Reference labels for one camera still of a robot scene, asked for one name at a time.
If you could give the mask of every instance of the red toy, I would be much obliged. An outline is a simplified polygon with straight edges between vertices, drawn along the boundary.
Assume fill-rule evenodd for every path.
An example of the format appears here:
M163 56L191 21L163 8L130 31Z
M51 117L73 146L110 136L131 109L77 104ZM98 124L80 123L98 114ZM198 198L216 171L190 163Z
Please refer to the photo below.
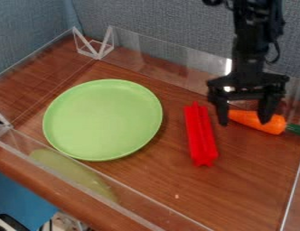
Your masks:
M204 106L198 106L198 103L194 102L191 106L183 108L183 112L194 165L211 166L212 161L218 158L218 151L207 109Z

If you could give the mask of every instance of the orange carrot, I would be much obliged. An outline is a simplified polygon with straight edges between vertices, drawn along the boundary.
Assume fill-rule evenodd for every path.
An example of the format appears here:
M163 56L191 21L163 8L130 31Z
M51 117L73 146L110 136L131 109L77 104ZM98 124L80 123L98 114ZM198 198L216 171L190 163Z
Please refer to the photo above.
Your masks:
M269 134L281 134L286 128L286 121L281 115L273 115L266 124L261 124L255 111L230 110L230 120Z

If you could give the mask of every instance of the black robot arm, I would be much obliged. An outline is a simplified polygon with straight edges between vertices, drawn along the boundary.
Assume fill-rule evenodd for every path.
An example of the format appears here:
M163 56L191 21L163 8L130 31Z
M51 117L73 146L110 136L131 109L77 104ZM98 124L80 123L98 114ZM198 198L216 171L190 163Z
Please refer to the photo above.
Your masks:
M224 4L232 10L234 41L231 73L207 81L207 100L216 107L218 122L228 123L231 100L258 100L257 115L265 124L285 96L289 78L263 72L265 62L279 58L278 37L282 35L281 0L203 0L206 5ZM269 45L274 44L278 57L266 61Z

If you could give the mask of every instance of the wooden table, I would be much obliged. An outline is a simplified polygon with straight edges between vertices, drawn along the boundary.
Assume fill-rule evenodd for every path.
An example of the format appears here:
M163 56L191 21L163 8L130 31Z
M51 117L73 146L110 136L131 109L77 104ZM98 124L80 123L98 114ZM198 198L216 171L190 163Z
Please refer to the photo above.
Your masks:
M206 98L180 87L190 82L196 88L200 80L211 78L204 72L190 70L188 75L182 66L147 56L143 56L147 65L130 59L131 69L158 76L163 74L163 80L174 81L171 85L103 61L89 60L76 54L72 47L72 40L63 40L17 71L0 78L0 112L15 128L47 143L41 132L44 110L67 88L95 79L126 79L142 84L156 94L163 107L163 123L155 138L128 157L111 162L84 162L85 165L214 230L278 230L300 162L300 137L289 133L263 134L235 123L220 127ZM118 50L118 53L127 57L130 51ZM108 61L116 62L119 57L112 57L111 53ZM172 79L179 73L183 79ZM210 110L219 152L211 168L192 166L187 149L182 109L194 101ZM93 229L147 230L1 148L0 171ZM142 201L124 198L119 192L118 196L126 208L138 203L143 206ZM287 230L300 230L297 209L293 207L295 215ZM148 217L159 217L159 211L147 213ZM187 224L176 224L170 230L194 229Z

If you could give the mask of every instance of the plate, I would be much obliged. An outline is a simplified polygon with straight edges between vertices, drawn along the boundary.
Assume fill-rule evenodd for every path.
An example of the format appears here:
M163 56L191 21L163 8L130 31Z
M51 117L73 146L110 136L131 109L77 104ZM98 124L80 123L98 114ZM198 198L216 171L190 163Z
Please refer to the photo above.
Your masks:
M118 79L95 80L67 90L44 113L51 145L85 161L108 161L139 150L162 123L162 106L143 86Z

